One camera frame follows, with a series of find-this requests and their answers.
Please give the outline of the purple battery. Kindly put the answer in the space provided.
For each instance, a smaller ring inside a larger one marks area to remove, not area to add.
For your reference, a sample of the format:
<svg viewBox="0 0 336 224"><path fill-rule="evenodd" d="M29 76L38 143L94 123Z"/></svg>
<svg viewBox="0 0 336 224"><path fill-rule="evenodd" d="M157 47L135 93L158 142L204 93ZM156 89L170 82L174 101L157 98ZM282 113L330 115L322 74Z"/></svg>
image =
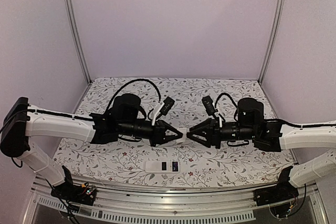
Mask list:
<svg viewBox="0 0 336 224"><path fill-rule="evenodd" d="M172 162L172 172L179 172L179 163Z"/></svg>

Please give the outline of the white remote control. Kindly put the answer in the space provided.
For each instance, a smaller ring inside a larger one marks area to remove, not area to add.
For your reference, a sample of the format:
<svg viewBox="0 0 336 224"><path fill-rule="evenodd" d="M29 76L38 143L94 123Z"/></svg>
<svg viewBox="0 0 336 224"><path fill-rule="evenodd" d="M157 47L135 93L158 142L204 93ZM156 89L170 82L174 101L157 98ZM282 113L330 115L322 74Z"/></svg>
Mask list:
<svg viewBox="0 0 336 224"><path fill-rule="evenodd" d="M178 174L180 165L178 163L179 172L172 172L172 162L177 161L147 161L145 163L145 171L153 174Z"/></svg>

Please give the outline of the white battery cover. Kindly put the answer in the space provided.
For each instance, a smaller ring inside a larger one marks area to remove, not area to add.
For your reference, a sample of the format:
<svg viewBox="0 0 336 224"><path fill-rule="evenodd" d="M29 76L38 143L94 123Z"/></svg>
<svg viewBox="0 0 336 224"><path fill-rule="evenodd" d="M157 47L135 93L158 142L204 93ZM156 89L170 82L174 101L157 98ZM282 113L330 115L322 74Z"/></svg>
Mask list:
<svg viewBox="0 0 336 224"><path fill-rule="evenodd" d="M182 144L187 140L187 133L189 132L188 128L179 128L178 129L181 133L183 133L182 137L176 140L177 144Z"/></svg>

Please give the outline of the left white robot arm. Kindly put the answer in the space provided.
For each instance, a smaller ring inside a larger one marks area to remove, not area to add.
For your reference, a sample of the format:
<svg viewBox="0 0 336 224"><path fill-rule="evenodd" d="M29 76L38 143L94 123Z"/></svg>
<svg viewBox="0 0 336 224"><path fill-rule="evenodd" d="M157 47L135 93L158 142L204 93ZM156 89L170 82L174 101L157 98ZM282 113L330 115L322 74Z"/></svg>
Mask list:
<svg viewBox="0 0 336 224"><path fill-rule="evenodd" d="M70 171L57 165L38 146L29 143L32 136L71 138L91 144L116 142L121 136L147 139L152 147L178 140L183 133L163 120L174 105L170 97L159 102L153 110L152 120L139 118L145 114L141 99L126 93L113 99L113 105L103 114L75 115L44 110L28 103L21 97L13 105L1 128L1 152L7 157L17 158L35 173L57 187L67 200L78 195L72 184Z"/></svg>

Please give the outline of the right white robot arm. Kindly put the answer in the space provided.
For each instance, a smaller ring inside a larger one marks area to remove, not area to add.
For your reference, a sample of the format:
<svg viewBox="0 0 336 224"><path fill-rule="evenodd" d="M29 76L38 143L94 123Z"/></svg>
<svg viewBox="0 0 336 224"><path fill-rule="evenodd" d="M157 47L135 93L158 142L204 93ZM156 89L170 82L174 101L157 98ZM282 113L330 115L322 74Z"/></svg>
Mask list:
<svg viewBox="0 0 336 224"><path fill-rule="evenodd" d="M220 148L222 142L252 141L264 152L281 152L297 148L328 148L328 151L300 165L283 169L277 185L271 190L276 201L284 200L292 188L335 172L335 122L293 124L282 119L266 119L264 105L253 98L235 103L234 122L225 122L217 103L206 96L202 99L209 119L190 128L187 138L205 147Z"/></svg>

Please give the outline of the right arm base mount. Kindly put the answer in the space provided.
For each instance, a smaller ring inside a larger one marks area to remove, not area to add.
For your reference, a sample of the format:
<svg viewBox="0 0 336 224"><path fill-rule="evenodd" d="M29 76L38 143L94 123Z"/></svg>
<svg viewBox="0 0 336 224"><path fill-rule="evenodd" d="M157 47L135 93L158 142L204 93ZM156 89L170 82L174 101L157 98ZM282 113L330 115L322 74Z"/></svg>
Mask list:
<svg viewBox="0 0 336 224"><path fill-rule="evenodd" d="M254 190L253 200L257 206L275 204L281 201L297 199L298 189L290 182L290 172L293 166L286 167L279 175L278 181L274 186ZM275 206L270 208L271 214L276 218L288 217L293 209L293 204L286 203L284 206Z"/></svg>

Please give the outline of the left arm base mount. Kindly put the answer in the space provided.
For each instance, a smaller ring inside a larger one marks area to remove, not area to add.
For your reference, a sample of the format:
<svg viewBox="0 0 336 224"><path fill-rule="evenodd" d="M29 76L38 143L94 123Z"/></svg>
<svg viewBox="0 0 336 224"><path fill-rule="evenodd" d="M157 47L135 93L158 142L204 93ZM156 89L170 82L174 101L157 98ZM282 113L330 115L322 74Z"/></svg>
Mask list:
<svg viewBox="0 0 336 224"><path fill-rule="evenodd" d="M75 185L70 171L65 166L62 168L65 172L65 180L62 184L52 187L51 195L65 201L93 206L97 195L96 186L89 183Z"/></svg>

